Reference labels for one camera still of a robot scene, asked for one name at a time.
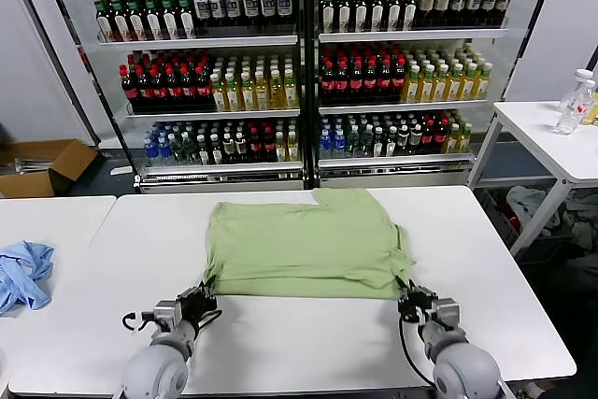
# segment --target beverage display shelf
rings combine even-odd
[[[471,153],[416,154],[379,158],[323,159],[320,170],[351,170],[371,167],[396,167],[400,165],[463,164],[471,163]]]
[[[103,42],[98,46],[103,50],[171,50],[171,49],[216,49],[228,47],[272,47],[292,46],[297,43],[297,35],[278,36],[238,36],[204,37],[199,39],[171,39],[163,41]]]
[[[270,109],[266,111],[222,111],[222,112],[181,112],[171,114],[135,114],[129,112],[129,121],[222,121],[238,119],[259,119],[274,117],[298,117],[300,109]]]
[[[264,173],[292,173],[303,169],[301,161],[280,163],[247,163],[247,164],[218,164],[218,165],[167,165],[161,167],[145,167],[148,177],[175,176],[226,176],[251,175]]]
[[[368,114],[372,112],[426,111],[429,109],[464,109],[484,107],[492,104],[491,100],[468,100],[461,102],[399,103],[393,105],[357,105],[339,107],[320,107],[320,114]]]
[[[463,28],[455,30],[410,30],[396,32],[320,33],[320,43],[364,41],[420,41],[430,39],[480,39],[525,37],[527,30],[518,28]]]

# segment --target cardboard box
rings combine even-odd
[[[15,158],[52,161],[48,170],[23,175],[0,176],[0,192],[6,198],[55,196],[83,174],[97,152],[78,140],[46,140],[0,145],[0,165]]]

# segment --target white table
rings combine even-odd
[[[557,181],[523,228],[511,253],[517,256],[540,234],[572,189],[598,187],[598,126],[579,125],[571,135],[559,135],[554,125],[561,117],[559,102],[495,103],[495,115],[482,144],[468,185],[474,189],[503,126]]]
[[[476,198],[462,186],[370,190],[403,225],[413,276],[462,305],[462,326],[506,380],[560,378],[576,366]],[[17,394],[108,396],[152,330],[121,317],[175,298],[201,277],[219,201],[313,203],[312,193],[236,192],[120,198],[61,286],[43,345],[21,351]],[[224,296],[197,340],[185,394],[358,391],[421,386],[401,350],[396,302]],[[407,342],[429,376],[415,327]]]
[[[52,275],[43,288],[55,299],[57,287],[76,265],[115,202],[114,196],[0,200],[0,248],[19,240],[54,247]],[[36,327],[50,320],[52,307],[52,302],[39,310],[18,306],[0,317],[0,394],[8,384],[16,352],[36,344]],[[26,321],[30,333],[22,332]]]

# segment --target white table leg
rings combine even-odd
[[[571,192],[571,189],[573,189],[573,184],[569,181],[566,179],[557,179],[557,182],[552,186],[547,197],[544,199],[538,210],[536,210],[530,222],[527,223],[527,226],[523,228],[521,235],[511,247],[511,254],[513,254],[513,257],[518,259],[516,256],[521,249],[532,245],[535,238],[538,237],[540,231],[542,231],[546,223],[548,223],[548,220],[550,220],[550,217],[552,217],[552,214],[559,209],[561,203],[567,197],[569,192]]]
[[[498,117],[496,114],[494,114],[494,117],[492,117],[492,121],[490,123],[490,128],[488,129],[488,133],[486,133],[484,142],[482,142],[482,148],[479,150],[479,154],[477,155],[476,162],[474,163],[471,172],[469,172],[469,177],[467,177],[467,187],[469,187],[471,190],[476,188],[477,182],[482,176],[482,172],[484,171],[484,167],[488,162],[492,148],[494,147],[496,139],[498,139],[498,135],[501,133],[502,129],[503,124],[498,121]]]

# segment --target drink refrigerator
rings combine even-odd
[[[290,190],[312,187],[388,187],[406,185],[463,184],[471,168],[470,152],[449,154],[400,154],[392,157],[324,159],[320,154],[321,117],[334,119],[352,114],[396,114],[422,111],[458,110],[462,121],[473,125],[474,139],[481,142],[491,119],[491,104],[503,101],[517,61],[525,52],[528,34],[542,0],[511,0],[499,27],[436,26],[409,31],[363,31],[323,33],[319,24],[320,0],[292,0],[291,23],[273,23],[256,30],[244,26],[208,30],[196,38],[130,42],[106,42],[95,18],[93,0],[56,0],[69,26],[78,53],[87,64],[97,92],[97,102],[106,110],[135,172],[135,185],[142,192],[210,192],[237,190]],[[398,97],[375,102],[344,102],[325,99],[320,91],[320,57],[324,46],[366,47],[369,44],[400,45],[404,52],[415,48],[443,48],[455,51],[470,43],[492,62],[491,82],[486,99],[409,104]],[[127,55],[145,52],[204,51],[210,58],[239,59],[248,55],[290,54],[299,96],[299,107],[259,111],[221,111],[172,108],[158,111],[134,110],[127,100],[119,77],[119,66]],[[70,71],[71,83],[81,77]],[[199,126],[204,121],[296,121],[299,157],[296,161],[251,164],[151,164],[144,151],[144,137],[155,122]]]

